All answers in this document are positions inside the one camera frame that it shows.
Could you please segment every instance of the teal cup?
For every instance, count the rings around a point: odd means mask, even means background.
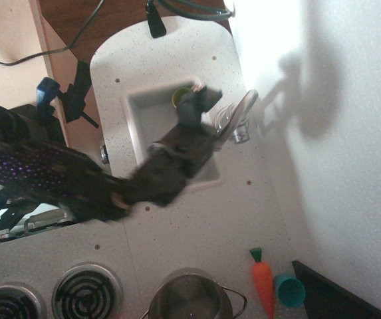
[[[283,306],[300,307],[305,299],[305,287],[301,281],[289,274],[278,274],[275,279],[275,294]]]

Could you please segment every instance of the green cup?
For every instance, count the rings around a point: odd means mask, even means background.
[[[305,287],[301,281],[289,274],[278,274],[275,279],[275,294],[283,306],[300,307],[305,299]]]
[[[191,88],[179,88],[178,90],[174,91],[172,94],[172,104],[174,105],[174,108],[177,108],[177,105],[180,103],[182,96],[190,91]]]

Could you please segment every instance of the silver pot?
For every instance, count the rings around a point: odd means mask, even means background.
[[[235,315],[225,290],[243,299],[243,306]],[[220,286],[207,272],[183,268],[163,281],[141,319],[147,315],[148,319],[232,319],[242,314],[246,304],[242,293]]]

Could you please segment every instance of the toy carrot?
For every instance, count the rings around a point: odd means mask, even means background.
[[[252,267],[252,277],[257,289],[258,296],[263,304],[264,311],[273,319],[275,307],[275,292],[273,288],[273,275],[269,264],[261,261],[263,250],[260,247],[250,250],[255,264]]]

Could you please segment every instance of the black cable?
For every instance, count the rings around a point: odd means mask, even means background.
[[[85,28],[87,28],[87,26],[90,24],[91,20],[93,20],[93,18],[96,16],[97,12],[100,10],[100,8],[101,8],[101,6],[103,5],[104,2],[105,2],[105,0],[100,0],[100,2],[98,3],[96,9],[91,13],[91,15],[88,17],[88,19],[82,25],[81,29],[75,35],[75,38],[67,46],[65,46],[65,47],[63,47],[61,49],[55,49],[55,50],[49,50],[49,51],[44,51],[44,52],[40,52],[40,53],[35,53],[35,54],[32,54],[32,55],[26,56],[24,58],[21,58],[20,60],[17,60],[15,62],[6,63],[6,62],[1,62],[0,61],[0,65],[2,65],[2,66],[15,66],[15,65],[18,65],[18,64],[20,64],[22,62],[26,62],[26,61],[29,61],[29,60],[31,60],[33,58],[37,58],[38,56],[43,56],[43,55],[48,55],[48,54],[55,54],[55,53],[61,53],[61,52],[64,52],[66,50],[69,50],[75,44],[75,42],[78,40],[78,38],[81,36],[81,34],[84,32]]]

